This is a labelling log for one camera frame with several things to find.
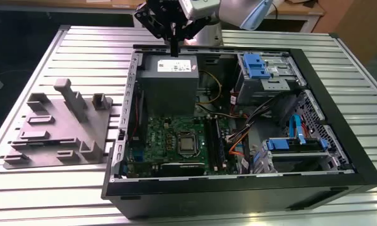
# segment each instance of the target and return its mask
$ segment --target black cable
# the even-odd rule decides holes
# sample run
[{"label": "black cable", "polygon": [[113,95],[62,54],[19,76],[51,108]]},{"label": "black cable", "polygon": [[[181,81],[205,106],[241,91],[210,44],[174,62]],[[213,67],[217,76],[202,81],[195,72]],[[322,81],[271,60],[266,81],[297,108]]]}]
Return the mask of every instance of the black cable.
[{"label": "black cable", "polygon": [[[207,101],[210,101],[211,100],[211,96],[210,96],[210,92],[211,92],[211,90],[210,89],[207,89],[207,91],[206,91],[206,97],[207,97]],[[211,106],[215,108],[215,109],[218,109],[218,107],[217,107],[217,105],[214,104],[214,101],[211,101]]]},{"label": "black cable", "polygon": [[275,8],[275,20],[277,20],[277,6],[274,5],[274,3],[271,3],[271,5],[273,5],[274,8]]},{"label": "black cable", "polygon": [[209,110],[209,109],[207,109],[206,107],[203,107],[202,105],[198,105],[198,104],[197,104],[197,106],[198,106],[203,111],[206,111],[206,112],[210,113],[210,114],[223,115],[223,116],[226,116],[226,117],[229,117],[229,118],[241,118],[241,116],[231,116],[231,115],[227,115],[227,114],[225,114],[225,113],[213,112],[211,110]]},{"label": "black cable", "polygon": [[[246,162],[249,164],[251,164],[251,161],[250,161],[249,136],[245,136],[243,139],[241,140],[241,142],[242,142],[242,150],[243,150],[243,160],[246,160]],[[249,169],[250,168],[245,168],[243,165],[242,165],[242,172],[243,172],[243,174],[249,173]]]},{"label": "black cable", "polygon": [[267,99],[254,110],[254,112],[250,114],[250,116],[247,117],[247,119],[245,120],[243,123],[243,127],[241,128],[241,130],[235,133],[231,134],[231,136],[229,137],[229,140],[231,140],[233,138],[235,138],[239,134],[245,133],[253,123],[254,120],[257,118],[257,116],[262,115],[263,113],[266,113],[270,110],[270,106],[273,106],[273,104],[275,103],[277,100],[281,99],[281,97],[290,95],[290,94],[295,94],[295,92],[298,92],[298,90],[290,90],[290,91],[282,91],[279,92],[277,95],[274,95],[270,99]]}]

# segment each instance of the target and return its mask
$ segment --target wire bundle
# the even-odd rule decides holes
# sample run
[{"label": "wire bundle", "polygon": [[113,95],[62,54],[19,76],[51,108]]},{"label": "wire bundle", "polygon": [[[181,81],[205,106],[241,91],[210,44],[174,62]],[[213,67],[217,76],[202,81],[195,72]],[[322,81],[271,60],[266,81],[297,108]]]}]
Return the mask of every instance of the wire bundle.
[{"label": "wire bundle", "polygon": [[226,116],[226,117],[229,117],[229,118],[242,118],[242,116],[238,116],[238,115],[229,115],[229,114],[223,114],[223,113],[219,113],[219,112],[213,112],[213,111],[209,110],[206,107],[203,107],[201,104],[197,104],[197,106],[198,106],[203,111],[206,111],[209,114],[222,115],[222,116]]},{"label": "wire bundle", "polygon": [[307,130],[306,124],[303,122],[301,122],[301,128],[302,128],[302,134],[303,134],[305,138],[310,138],[309,130]]},{"label": "wire bundle", "polygon": [[253,111],[253,113],[250,114],[250,116],[246,118],[245,122],[243,122],[243,127],[242,129],[233,133],[231,136],[227,138],[227,140],[233,140],[235,137],[238,137],[238,135],[241,134],[239,138],[237,139],[235,143],[233,144],[233,146],[229,149],[229,154],[238,154],[238,155],[243,155],[239,152],[234,152],[234,147],[237,146],[237,144],[241,142],[241,140],[245,138],[245,136],[249,133],[249,129],[255,121],[257,116],[262,115],[263,113],[266,113],[270,110],[270,106],[273,106],[273,104],[277,102],[277,100],[279,100],[283,96],[293,94],[293,91],[283,91],[279,92],[274,97],[271,97],[267,101],[265,101]]},{"label": "wire bundle", "polygon": [[210,104],[213,101],[215,101],[218,98],[219,98],[219,96],[221,96],[221,83],[219,83],[219,81],[217,80],[217,78],[214,77],[214,75],[213,74],[210,74],[207,71],[203,71],[203,70],[198,70],[199,72],[203,72],[203,73],[206,73],[211,78],[213,78],[213,80],[215,81],[215,83],[218,84],[218,94],[217,94],[217,96],[215,96],[215,98],[214,99],[211,99],[210,101],[206,101],[206,102],[198,102],[197,104],[198,105],[205,105],[205,104]]}]

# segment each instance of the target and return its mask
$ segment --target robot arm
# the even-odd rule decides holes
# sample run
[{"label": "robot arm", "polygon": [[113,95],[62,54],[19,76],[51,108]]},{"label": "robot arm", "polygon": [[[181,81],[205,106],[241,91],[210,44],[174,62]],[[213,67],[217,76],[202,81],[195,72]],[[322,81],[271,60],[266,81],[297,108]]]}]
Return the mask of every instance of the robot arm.
[{"label": "robot arm", "polygon": [[165,40],[170,55],[177,57],[183,39],[194,37],[209,24],[210,17],[254,30],[273,1],[281,3],[283,0],[146,0],[137,7],[134,17],[153,36]]}]

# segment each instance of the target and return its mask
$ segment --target blue plastic latch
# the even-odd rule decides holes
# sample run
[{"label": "blue plastic latch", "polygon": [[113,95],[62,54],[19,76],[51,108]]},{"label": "blue plastic latch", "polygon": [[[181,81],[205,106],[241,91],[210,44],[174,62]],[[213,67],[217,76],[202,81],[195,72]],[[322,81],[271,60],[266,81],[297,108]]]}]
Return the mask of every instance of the blue plastic latch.
[{"label": "blue plastic latch", "polygon": [[258,54],[243,54],[243,64],[249,71],[250,79],[269,79],[270,75],[265,70],[265,62]]},{"label": "blue plastic latch", "polygon": [[275,149],[289,149],[286,139],[270,139],[266,141],[269,151]]},{"label": "blue plastic latch", "polygon": [[286,139],[271,139],[269,142],[273,143],[275,149],[289,149]]},{"label": "blue plastic latch", "polygon": [[326,148],[327,148],[327,142],[326,142],[326,139],[319,139],[319,144],[321,144],[321,148],[322,148],[322,150],[326,150]]},{"label": "blue plastic latch", "polygon": [[255,164],[255,162],[257,162],[257,160],[259,159],[259,152],[257,152],[257,154],[255,154],[255,156],[254,156],[254,158],[253,158],[253,164]]},{"label": "blue plastic latch", "polygon": [[269,149],[269,150],[273,150],[273,149],[274,149],[274,145],[273,145],[273,143],[270,142],[270,140],[266,141],[266,146],[267,146],[267,149]]}]

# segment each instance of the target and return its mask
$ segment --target aluminum extrusion table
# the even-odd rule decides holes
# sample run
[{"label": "aluminum extrusion table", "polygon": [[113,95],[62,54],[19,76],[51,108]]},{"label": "aluminum extrusion table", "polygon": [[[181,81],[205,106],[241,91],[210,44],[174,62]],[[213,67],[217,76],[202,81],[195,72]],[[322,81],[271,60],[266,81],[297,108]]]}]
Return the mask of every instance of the aluminum extrusion table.
[{"label": "aluminum extrusion table", "polygon": [[[222,31],[226,46],[301,48],[377,168],[377,83],[339,39],[326,34]],[[82,95],[113,98],[105,151],[117,136],[133,44],[161,44],[143,29],[62,26],[0,129],[0,155],[17,136],[30,92],[59,97],[67,77]],[[5,170],[0,159],[0,225],[131,223],[99,198],[105,164]],[[165,225],[377,225],[377,188],[314,210],[151,219]]]}]

